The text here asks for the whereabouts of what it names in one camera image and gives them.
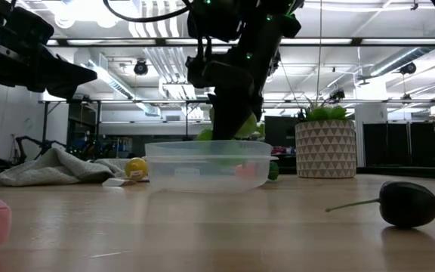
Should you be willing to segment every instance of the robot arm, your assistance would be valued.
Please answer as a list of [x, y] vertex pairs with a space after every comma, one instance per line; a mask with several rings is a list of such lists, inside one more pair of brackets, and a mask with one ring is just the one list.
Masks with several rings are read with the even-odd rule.
[[225, 42], [239, 38], [226, 54], [212, 54], [208, 42], [204, 57], [198, 53], [187, 61], [188, 80], [194, 87], [215, 87], [215, 94], [209, 95], [214, 107], [213, 140], [233, 138], [251, 114], [261, 118], [266, 78], [276, 69], [273, 60], [278, 58], [281, 38], [293, 38], [301, 29], [292, 12], [303, 2], [193, 2], [194, 12], [187, 21], [193, 38], [211, 36]]
[[0, 0], [0, 84], [25, 86], [71, 99], [96, 72], [54, 56], [46, 47], [54, 29], [39, 16]]

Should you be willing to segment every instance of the black eggplant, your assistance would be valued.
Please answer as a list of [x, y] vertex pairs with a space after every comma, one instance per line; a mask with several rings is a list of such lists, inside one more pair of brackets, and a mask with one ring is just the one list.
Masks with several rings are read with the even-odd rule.
[[420, 227], [435, 219], [434, 194], [426, 187], [405, 181], [384, 183], [377, 199], [347, 204], [326, 211], [374, 202], [380, 203], [382, 218], [396, 227]]

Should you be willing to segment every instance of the eggplant stem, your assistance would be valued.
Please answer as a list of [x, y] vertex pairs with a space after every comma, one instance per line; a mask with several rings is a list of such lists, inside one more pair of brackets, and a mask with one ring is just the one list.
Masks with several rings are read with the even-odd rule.
[[352, 207], [352, 206], [369, 204], [369, 203], [374, 203], [374, 202], [379, 202], [379, 201], [380, 201], [380, 199], [371, 199], [371, 200], [366, 200], [366, 201], [355, 202], [355, 203], [346, 204], [346, 205], [342, 205], [342, 206], [338, 206], [338, 207], [334, 207], [334, 208], [328, 208], [325, 210], [325, 212], [331, 212], [331, 211], [334, 211], [336, 209], [342, 209], [342, 208], [347, 208], [347, 207]]

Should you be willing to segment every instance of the yellow ball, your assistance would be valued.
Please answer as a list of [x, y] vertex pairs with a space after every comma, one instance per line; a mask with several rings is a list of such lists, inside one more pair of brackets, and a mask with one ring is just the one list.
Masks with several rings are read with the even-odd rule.
[[147, 176], [147, 162], [141, 158], [133, 158], [125, 166], [127, 178], [140, 181]]

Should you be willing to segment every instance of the white tag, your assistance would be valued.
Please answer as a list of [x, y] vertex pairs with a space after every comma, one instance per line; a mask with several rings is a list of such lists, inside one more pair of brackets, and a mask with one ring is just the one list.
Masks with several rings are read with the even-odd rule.
[[142, 170], [136, 170], [136, 171], [132, 171], [130, 172], [130, 179], [133, 178], [143, 178], [143, 172]]
[[201, 171], [196, 168], [177, 168], [174, 171], [176, 178], [197, 178], [201, 176]]

